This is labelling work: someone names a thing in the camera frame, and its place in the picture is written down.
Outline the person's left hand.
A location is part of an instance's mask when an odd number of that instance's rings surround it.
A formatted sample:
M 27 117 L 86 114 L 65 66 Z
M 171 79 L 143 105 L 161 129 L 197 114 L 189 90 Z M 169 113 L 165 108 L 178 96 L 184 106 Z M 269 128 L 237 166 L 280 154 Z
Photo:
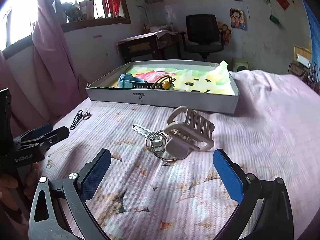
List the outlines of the person's left hand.
M 30 173 L 27 176 L 26 186 L 24 194 L 29 200 L 33 200 L 33 196 L 39 181 L 39 163 L 33 163 L 31 165 Z M 18 187 L 18 182 L 15 178 L 7 174 L 1 174 L 1 201 L 9 209 L 18 211 L 19 207 L 13 199 L 10 189 Z

